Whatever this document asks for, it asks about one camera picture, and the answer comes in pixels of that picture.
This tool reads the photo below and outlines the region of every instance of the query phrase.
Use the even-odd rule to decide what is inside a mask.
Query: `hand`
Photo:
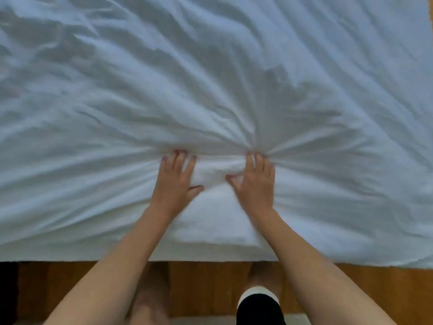
[[[168,159],[165,156],[162,158],[150,201],[150,207],[168,216],[170,221],[204,190],[203,186],[190,188],[197,157],[192,156],[182,172],[186,158],[185,152],[173,152]]]
[[[275,167],[269,159],[256,153],[256,166],[252,154],[246,156],[242,184],[227,174],[226,180],[233,187],[239,202],[252,220],[269,214],[274,206]]]

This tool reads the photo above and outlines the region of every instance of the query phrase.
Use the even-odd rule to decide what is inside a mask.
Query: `left hand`
[[[185,171],[183,165],[186,152],[173,152],[169,158],[163,157],[158,179],[150,201],[150,207],[173,220],[203,190],[203,186],[190,187],[196,156],[192,156]]]

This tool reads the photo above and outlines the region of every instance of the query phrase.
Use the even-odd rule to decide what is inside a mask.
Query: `fitted sheet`
[[[274,260],[226,173],[334,261],[433,267],[427,0],[0,0],[0,260],[97,260],[159,160],[200,194],[154,260]]]

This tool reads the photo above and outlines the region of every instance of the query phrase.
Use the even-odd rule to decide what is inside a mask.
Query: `forearm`
[[[65,296],[45,325],[118,325],[168,224],[147,209],[134,228]]]
[[[394,324],[351,279],[273,211],[260,224],[296,297],[315,324]]]

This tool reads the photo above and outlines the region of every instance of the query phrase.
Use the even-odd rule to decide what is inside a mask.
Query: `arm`
[[[149,208],[115,249],[79,281],[45,325],[117,325],[124,319],[141,273],[176,217],[203,187],[190,188],[195,157],[182,172],[185,153],[162,159]]]
[[[247,156],[242,184],[227,176],[252,223],[282,263],[313,325],[395,325],[336,265],[296,234],[273,209],[275,168],[267,158]]]

